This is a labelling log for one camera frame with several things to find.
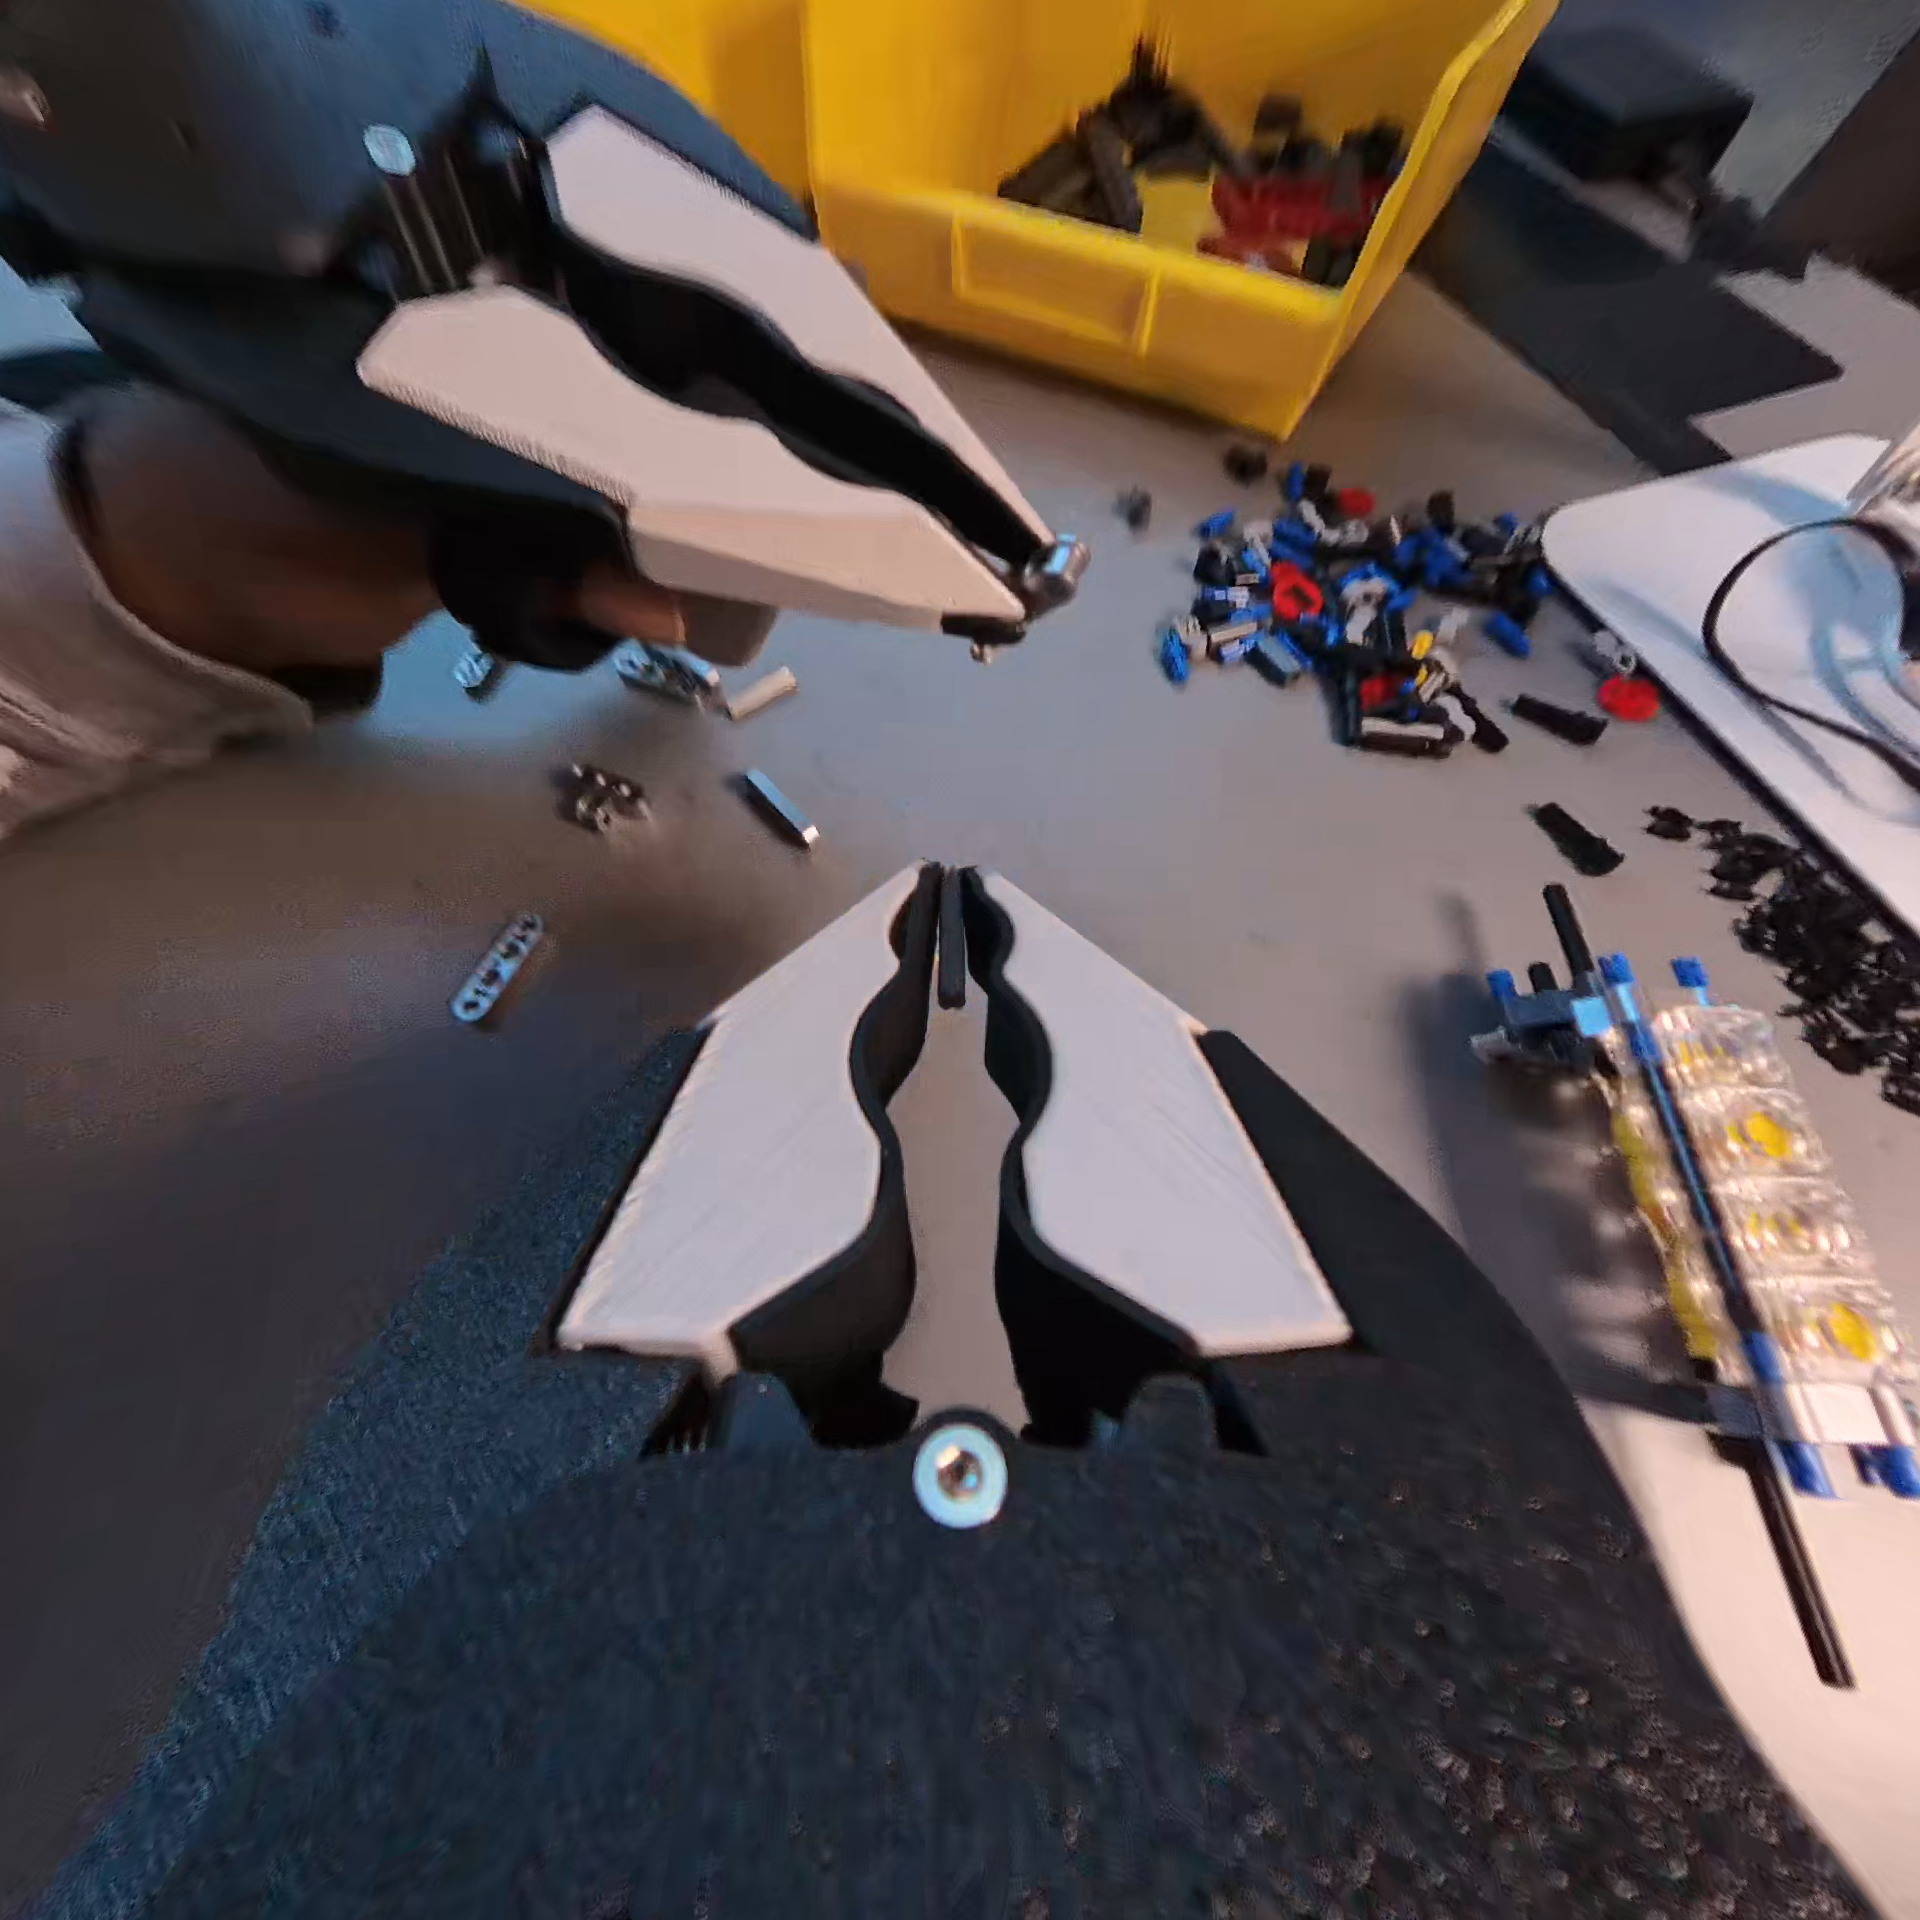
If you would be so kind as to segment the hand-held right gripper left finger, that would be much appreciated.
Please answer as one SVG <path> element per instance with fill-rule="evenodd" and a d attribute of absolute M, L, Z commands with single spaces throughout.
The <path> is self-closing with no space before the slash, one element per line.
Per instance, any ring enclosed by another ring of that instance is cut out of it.
<path fill-rule="evenodd" d="M 835 1435 L 896 1417 L 916 1254 L 890 1106 L 928 1033 L 944 878 L 901 871 L 711 1010 L 557 1298 L 557 1352 L 776 1377 Z"/>

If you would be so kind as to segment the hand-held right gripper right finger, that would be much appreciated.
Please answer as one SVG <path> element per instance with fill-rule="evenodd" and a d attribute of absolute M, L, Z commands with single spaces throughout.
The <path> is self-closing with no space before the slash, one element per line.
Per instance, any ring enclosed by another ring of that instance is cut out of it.
<path fill-rule="evenodd" d="M 1009 878 L 967 868 L 961 898 L 984 1064 L 1015 1119 L 995 1303 L 1026 1435 L 1085 1446 L 1153 1378 L 1347 1350 L 1211 1033 Z"/>

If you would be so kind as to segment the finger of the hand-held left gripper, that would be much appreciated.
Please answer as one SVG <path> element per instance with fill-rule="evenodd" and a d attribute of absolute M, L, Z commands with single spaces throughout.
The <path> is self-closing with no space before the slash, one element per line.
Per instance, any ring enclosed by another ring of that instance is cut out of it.
<path fill-rule="evenodd" d="M 569 291 L 625 371 L 765 427 L 805 466 L 921 505 L 995 563 L 1055 543 L 859 281 L 610 111 L 544 144 Z"/>
<path fill-rule="evenodd" d="M 371 388 L 592 497 L 587 511 L 451 512 L 431 543 L 439 600 L 492 655 L 571 666 L 640 635 L 587 610 L 591 576 L 665 595 L 679 642 L 744 666 L 781 614 L 988 649 L 1034 610 L 1023 566 L 995 563 L 928 503 L 829 476 L 756 418 L 640 385 L 587 330 L 492 286 L 405 304 L 362 356 Z"/>

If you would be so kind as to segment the yellow bin with red panels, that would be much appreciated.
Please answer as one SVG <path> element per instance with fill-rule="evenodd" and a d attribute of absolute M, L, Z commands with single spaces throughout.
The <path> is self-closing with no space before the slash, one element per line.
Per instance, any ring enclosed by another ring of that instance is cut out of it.
<path fill-rule="evenodd" d="M 1288 440 L 1472 170 L 1553 3 L 808 6 L 808 171 L 871 300 L 962 344 Z M 1341 286 L 1000 198 L 1153 54 L 1225 135 L 1266 99 L 1404 166 Z"/>

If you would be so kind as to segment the person's left forearm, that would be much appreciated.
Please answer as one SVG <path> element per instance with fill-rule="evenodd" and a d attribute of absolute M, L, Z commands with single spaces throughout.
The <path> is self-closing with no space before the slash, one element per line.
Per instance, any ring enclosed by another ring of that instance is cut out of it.
<path fill-rule="evenodd" d="M 384 666 L 263 679 L 122 608 L 81 537 L 88 424 L 5 410 L 3 835 L 367 713 Z"/>

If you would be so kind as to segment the grey desk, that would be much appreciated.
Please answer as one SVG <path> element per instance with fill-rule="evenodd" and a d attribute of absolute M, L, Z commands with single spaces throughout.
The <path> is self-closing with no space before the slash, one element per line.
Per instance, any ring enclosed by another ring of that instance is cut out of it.
<path fill-rule="evenodd" d="M 219 1618 L 288 1448 L 410 1280 L 705 1015 L 919 858 L 995 868 L 1239 1033 L 1428 1209 L 1548 1347 L 1636 1499 L 1720 1688 L 1885 1915 L 1916 1915 L 1916 1512 L 1809 1516 L 1858 1692 L 1809 1671 L 1735 1473 L 1682 1423 L 1680 1350 L 1604 1134 L 1480 1067 L 1485 969 L 1554 958 L 1563 881 L 1649 986 L 1693 953 L 1785 995 L 1644 809 L 1767 826 L 1666 707 L 1579 751 L 1338 747 L 1315 690 L 1164 682 L 1225 438 L 924 350 L 1048 518 L 1076 601 L 996 663 L 786 618 L 801 690 L 733 726 L 610 672 L 452 682 L 433 623 L 373 713 L 234 754 L 5 850 L 5 1915 L 122 1792 Z M 1114 503 L 1145 489 L 1130 534 Z M 553 777 L 643 785 L 562 823 Z M 819 826 L 786 843 L 762 770 Z M 1578 875 L 1557 802 L 1624 854 Z M 506 921 L 544 943 L 485 1024 L 449 1003 Z"/>

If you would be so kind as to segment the person's left hand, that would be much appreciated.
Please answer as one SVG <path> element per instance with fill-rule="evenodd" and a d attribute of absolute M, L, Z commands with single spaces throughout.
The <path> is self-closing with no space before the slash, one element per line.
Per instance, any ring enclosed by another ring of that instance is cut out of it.
<path fill-rule="evenodd" d="M 425 535 L 292 491 L 224 420 L 160 391 L 83 404 L 81 540 L 113 601 L 269 682 L 368 675 L 441 614 Z"/>

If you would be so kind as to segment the scattered chrome beams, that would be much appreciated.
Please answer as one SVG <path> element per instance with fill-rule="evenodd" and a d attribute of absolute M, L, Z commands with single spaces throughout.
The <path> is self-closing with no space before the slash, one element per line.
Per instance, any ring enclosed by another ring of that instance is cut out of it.
<path fill-rule="evenodd" d="M 612 670 L 629 690 L 691 708 L 715 707 L 729 721 L 725 708 L 729 687 L 713 663 L 685 648 L 625 640 L 612 651 Z M 552 785 L 562 823 L 591 835 L 625 830 L 640 823 L 650 811 L 648 794 L 639 780 L 596 762 L 576 759 L 560 769 Z M 733 790 L 786 843 L 803 850 L 819 847 L 819 826 L 765 774 L 733 775 Z M 513 915 L 451 998 L 451 1018 L 458 1024 L 492 1020 L 543 943 L 544 920 L 536 911 Z"/>

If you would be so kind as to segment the heap of dark building pieces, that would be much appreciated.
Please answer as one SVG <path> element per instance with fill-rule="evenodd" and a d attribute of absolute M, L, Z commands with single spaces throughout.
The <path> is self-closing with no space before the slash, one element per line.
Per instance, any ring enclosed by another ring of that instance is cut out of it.
<path fill-rule="evenodd" d="M 1172 75 L 1160 46 L 1140 41 L 1112 94 L 1002 177 L 996 199 L 1197 255 L 1196 241 L 1211 226 L 1217 177 L 1320 175 L 1349 166 L 1394 175 L 1397 185 L 1405 160 L 1409 134 L 1397 119 L 1379 118 L 1331 135 L 1309 119 L 1305 99 L 1288 89 L 1260 94 L 1248 129 L 1237 134 Z"/>

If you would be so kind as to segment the transparent engine block assembly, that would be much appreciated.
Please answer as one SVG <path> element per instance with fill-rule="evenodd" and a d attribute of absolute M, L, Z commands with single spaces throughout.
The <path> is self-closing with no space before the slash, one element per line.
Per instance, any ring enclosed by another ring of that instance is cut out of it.
<path fill-rule="evenodd" d="M 1716 999 L 1692 956 L 1672 961 L 1680 999 L 1652 1003 L 1567 884 L 1543 908 L 1567 964 L 1531 964 L 1528 987 L 1490 972 L 1472 1050 L 1597 1091 L 1714 1448 L 1748 1479 L 1819 1683 L 1855 1689 L 1799 1510 L 1839 1502 L 1840 1471 L 1919 1499 L 1916 1339 L 1772 1022 Z"/>

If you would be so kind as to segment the pile of small coloured connectors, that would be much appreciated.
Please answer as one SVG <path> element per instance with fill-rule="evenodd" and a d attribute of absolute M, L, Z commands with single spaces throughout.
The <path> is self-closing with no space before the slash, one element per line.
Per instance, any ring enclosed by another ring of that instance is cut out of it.
<path fill-rule="evenodd" d="M 1192 600 L 1153 642 L 1164 682 L 1185 687 L 1211 666 L 1315 687 L 1349 752 L 1505 752 L 1508 736 L 1459 659 L 1472 638 L 1530 657 L 1553 595 L 1543 523 L 1471 519 L 1447 489 L 1391 512 L 1325 464 L 1271 463 L 1265 482 L 1268 512 L 1227 508 L 1194 526 Z"/>

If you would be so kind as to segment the pile of small black pins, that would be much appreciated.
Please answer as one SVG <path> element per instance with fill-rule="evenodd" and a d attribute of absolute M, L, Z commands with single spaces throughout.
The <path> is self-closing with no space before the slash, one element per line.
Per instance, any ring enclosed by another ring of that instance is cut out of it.
<path fill-rule="evenodd" d="M 1783 1018 L 1812 1054 L 1919 1116 L 1916 935 L 1900 932 L 1828 855 L 1777 833 L 1669 804 L 1645 809 L 1644 833 L 1704 848 L 1709 895 L 1741 908 L 1737 944 L 1773 969 Z"/>

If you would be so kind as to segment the wooden book stand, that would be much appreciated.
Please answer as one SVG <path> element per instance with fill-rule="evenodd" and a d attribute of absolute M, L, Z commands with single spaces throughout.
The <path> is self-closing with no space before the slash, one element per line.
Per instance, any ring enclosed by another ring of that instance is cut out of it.
<path fill-rule="evenodd" d="M 1916 431 L 1593 497 L 1557 584 L 1901 932 L 1919 930 Z"/>

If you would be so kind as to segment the black power adapter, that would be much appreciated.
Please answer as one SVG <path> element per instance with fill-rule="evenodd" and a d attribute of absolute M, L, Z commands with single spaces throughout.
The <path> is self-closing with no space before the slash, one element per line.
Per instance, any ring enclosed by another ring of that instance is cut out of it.
<path fill-rule="evenodd" d="M 1709 183 L 1756 108 L 1699 57 L 1636 28 L 1553 31 L 1503 108 L 1521 135 L 1581 183 Z"/>

